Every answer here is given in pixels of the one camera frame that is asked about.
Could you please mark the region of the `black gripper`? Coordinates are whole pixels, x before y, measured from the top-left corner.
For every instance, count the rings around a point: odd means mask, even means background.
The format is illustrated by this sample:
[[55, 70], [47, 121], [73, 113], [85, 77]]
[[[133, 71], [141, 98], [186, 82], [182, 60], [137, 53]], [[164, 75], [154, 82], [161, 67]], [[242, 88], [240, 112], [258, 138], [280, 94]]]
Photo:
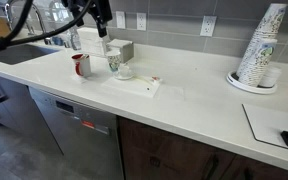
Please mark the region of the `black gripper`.
[[106, 26], [112, 20], [112, 12], [109, 0], [91, 0], [89, 13], [93, 17], [99, 33], [99, 37], [107, 35]]

